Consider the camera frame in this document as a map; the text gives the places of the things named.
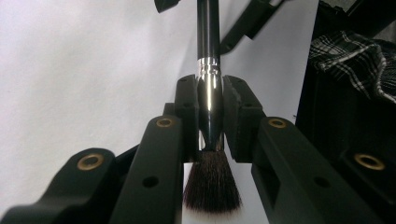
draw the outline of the silver ferrule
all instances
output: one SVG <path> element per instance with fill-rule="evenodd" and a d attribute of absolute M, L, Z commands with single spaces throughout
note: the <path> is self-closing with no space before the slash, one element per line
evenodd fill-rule
<path fill-rule="evenodd" d="M 201 150 L 220 151 L 224 149 L 222 119 L 223 99 L 219 60 L 208 57 L 198 60 L 198 103 Z"/>

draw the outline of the brush bristles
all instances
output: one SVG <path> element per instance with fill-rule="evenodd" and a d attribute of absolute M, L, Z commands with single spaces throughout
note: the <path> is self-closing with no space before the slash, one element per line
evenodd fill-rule
<path fill-rule="evenodd" d="M 190 171 L 183 203 L 190 210 L 208 214 L 232 213 L 242 205 L 224 151 L 204 151 Z"/>

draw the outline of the brass grommet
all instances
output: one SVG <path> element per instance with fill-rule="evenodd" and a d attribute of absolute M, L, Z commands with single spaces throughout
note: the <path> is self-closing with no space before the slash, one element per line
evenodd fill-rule
<path fill-rule="evenodd" d="M 270 119 L 268 121 L 268 123 L 276 128 L 286 128 L 286 123 L 285 121 L 281 120 L 281 119 Z"/>
<path fill-rule="evenodd" d="M 385 169 L 384 162 L 368 154 L 356 153 L 354 159 L 358 164 L 371 170 L 381 171 Z"/>
<path fill-rule="evenodd" d="M 159 119 L 157 120 L 157 126 L 161 128 L 169 128 L 174 122 L 171 119 Z"/>
<path fill-rule="evenodd" d="M 91 153 L 78 161 L 77 168 L 82 171 L 93 170 L 102 165 L 105 158 L 98 153 Z"/>

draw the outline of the mounting hole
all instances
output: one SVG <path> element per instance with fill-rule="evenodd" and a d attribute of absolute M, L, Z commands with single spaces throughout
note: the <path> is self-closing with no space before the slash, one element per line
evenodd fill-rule
<path fill-rule="evenodd" d="M 161 128 L 168 128 L 173 125 L 173 121 L 171 119 L 159 119 L 157 120 L 157 126 Z"/>
<path fill-rule="evenodd" d="M 268 121 L 268 123 L 276 128 L 286 128 L 286 123 L 285 121 L 281 120 L 281 119 L 270 119 Z"/>
<path fill-rule="evenodd" d="M 160 183 L 160 181 L 157 176 L 150 176 L 143 180 L 143 186 L 147 189 L 154 188 L 158 183 Z"/>
<path fill-rule="evenodd" d="M 322 187 L 324 189 L 327 189 L 327 188 L 330 187 L 330 183 L 329 183 L 329 181 L 326 178 L 323 178 L 323 177 L 320 177 L 320 176 L 316 176 L 314 178 L 314 181 L 315 181 L 315 183 L 318 186 L 320 186 L 320 187 Z"/>
<path fill-rule="evenodd" d="M 371 170 L 381 171 L 385 169 L 385 164 L 380 159 L 363 153 L 357 153 L 354 156 L 355 161 Z"/>
<path fill-rule="evenodd" d="M 183 106 L 184 107 L 192 107 L 192 103 L 184 103 Z"/>
<path fill-rule="evenodd" d="M 101 154 L 91 153 L 78 161 L 77 168 L 82 171 L 90 171 L 102 165 L 104 160 L 105 158 Z"/>

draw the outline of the checkered cloth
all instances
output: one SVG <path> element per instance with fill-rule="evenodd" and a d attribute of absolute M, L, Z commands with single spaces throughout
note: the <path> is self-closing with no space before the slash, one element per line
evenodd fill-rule
<path fill-rule="evenodd" d="M 311 44 L 309 62 L 367 98 L 396 104 L 396 46 L 350 31 L 323 35 Z"/>

